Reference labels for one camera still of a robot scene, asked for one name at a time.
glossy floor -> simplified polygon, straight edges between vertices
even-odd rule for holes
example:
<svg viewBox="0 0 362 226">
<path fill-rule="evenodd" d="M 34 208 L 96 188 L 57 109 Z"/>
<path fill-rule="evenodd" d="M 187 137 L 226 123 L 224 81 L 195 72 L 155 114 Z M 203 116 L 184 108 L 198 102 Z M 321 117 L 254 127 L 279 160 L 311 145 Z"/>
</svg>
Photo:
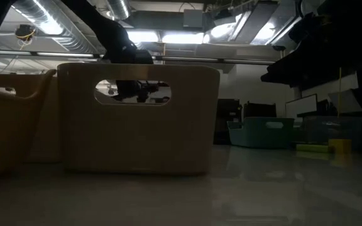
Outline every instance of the glossy floor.
<svg viewBox="0 0 362 226">
<path fill-rule="evenodd" d="M 0 177 L 0 225 L 362 225 L 362 155 L 299 156 L 214 146 L 198 177 L 25 164 Z"/>
</svg>

light fixture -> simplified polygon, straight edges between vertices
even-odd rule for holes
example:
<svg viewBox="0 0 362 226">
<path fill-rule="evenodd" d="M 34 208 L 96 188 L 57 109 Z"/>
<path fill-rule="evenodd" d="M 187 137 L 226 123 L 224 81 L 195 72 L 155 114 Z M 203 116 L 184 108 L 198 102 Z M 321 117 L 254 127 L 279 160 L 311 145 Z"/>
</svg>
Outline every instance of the light fixture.
<svg viewBox="0 0 362 226">
<path fill-rule="evenodd" d="M 18 55 L 18 56 L 31 56 L 29 51 L 10 51 L 10 50 L 0 50 L 0 55 Z"/>
<path fill-rule="evenodd" d="M 106 15 L 108 16 L 108 18 L 115 20 L 115 17 L 112 15 L 110 10 L 106 12 Z"/>
<path fill-rule="evenodd" d="M 238 23 L 239 19 L 240 19 L 242 16 L 243 16 L 242 13 L 236 16 L 236 23 Z"/>
<path fill-rule="evenodd" d="M 203 43 L 209 43 L 210 41 L 211 41 L 211 37 L 210 37 L 208 34 L 206 34 L 206 35 L 204 36 Z"/>
<path fill-rule="evenodd" d="M 41 57 L 80 57 L 80 58 L 87 58 L 93 57 L 93 54 L 85 54 L 85 53 L 47 53 L 47 52 L 38 52 L 37 55 Z"/>
<path fill-rule="evenodd" d="M 276 42 L 280 38 L 284 37 L 294 27 L 294 25 L 297 24 L 301 19 L 302 19 L 301 17 L 298 17 L 298 18 L 294 19 L 293 22 L 286 29 L 284 29 L 281 33 L 277 34 L 276 37 L 273 40 L 269 40 L 266 43 L 266 45 L 269 44 L 269 43 L 272 44 L 272 45 L 275 45 Z"/>
<path fill-rule="evenodd" d="M 220 38 L 221 36 L 232 32 L 234 26 L 236 26 L 236 23 L 228 23 L 216 26 L 212 29 L 211 35 L 215 38 Z"/>
<path fill-rule="evenodd" d="M 267 23 L 262 27 L 262 29 L 258 32 L 255 39 L 266 40 L 269 39 L 275 34 L 275 25 L 273 23 Z"/>
<path fill-rule="evenodd" d="M 228 23 L 235 23 L 236 22 L 236 17 L 232 16 L 231 12 L 229 11 L 229 9 L 222 9 L 220 10 L 220 12 L 214 17 L 214 24 L 216 26 L 220 26 L 223 24 L 228 24 Z"/>
<path fill-rule="evenodd" d="M 140 42 L 158 42 L 158 36 L 155 31 L 127 31 L 129 39 L 134 43 Z"/>
<path fill-rule="evenodd" d="M 164 43 L 178 43 L 178 44 L 202 44 L 204 39 L 203 33 L 196 34 L 169 34 L 165 35 L 162 39 Z"/>
</svg>

ceiling duct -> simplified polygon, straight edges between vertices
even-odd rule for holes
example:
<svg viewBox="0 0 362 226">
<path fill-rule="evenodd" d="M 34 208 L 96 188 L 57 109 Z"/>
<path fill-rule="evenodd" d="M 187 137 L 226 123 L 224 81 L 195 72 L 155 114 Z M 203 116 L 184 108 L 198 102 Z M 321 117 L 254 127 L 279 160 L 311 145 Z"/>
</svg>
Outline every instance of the ceiling duct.
<svg viewBox="0 0 362 226">
<path fill-rule="evenodd" d="M 52 38 L 66 50 L 77 53 L 94 53 L 96 48 L 77 29 L 65 13 L 52 0 L 17 0 L 12 8 Z"/>
<path fill-rule="evenodd" d="M 111 16 L 115 20 L 123 20 L 131 16 L 128 0 L 106 0 Z"/>
</svg>

black machine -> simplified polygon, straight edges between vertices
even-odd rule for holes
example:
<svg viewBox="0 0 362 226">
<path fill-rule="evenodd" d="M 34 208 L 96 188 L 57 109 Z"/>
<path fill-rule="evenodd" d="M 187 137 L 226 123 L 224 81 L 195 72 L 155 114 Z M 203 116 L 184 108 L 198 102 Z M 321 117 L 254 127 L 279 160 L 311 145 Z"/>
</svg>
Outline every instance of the black machine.
<svg viewBox="0 0 362 226">
<path fill-rule="evenodd" d="M 231 144 L 227 121 L 241 122 L 239 99 L 217 100 L 214 144 Z"/>
</svg>

teal storage bin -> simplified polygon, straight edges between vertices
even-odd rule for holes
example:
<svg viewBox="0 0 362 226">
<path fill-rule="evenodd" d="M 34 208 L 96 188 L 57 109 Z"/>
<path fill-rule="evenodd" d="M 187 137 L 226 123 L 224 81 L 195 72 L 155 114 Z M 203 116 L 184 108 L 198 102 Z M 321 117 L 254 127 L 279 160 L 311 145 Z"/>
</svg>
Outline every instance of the teal storage bin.
<svg viewBox="0 0 362 226">
<path fill-rule="evenodd" d="M 232 145 L 248 148 L 287 148 L 292 141 L 294 119 L 246 117 L 227 122 Z"/>
</svg>

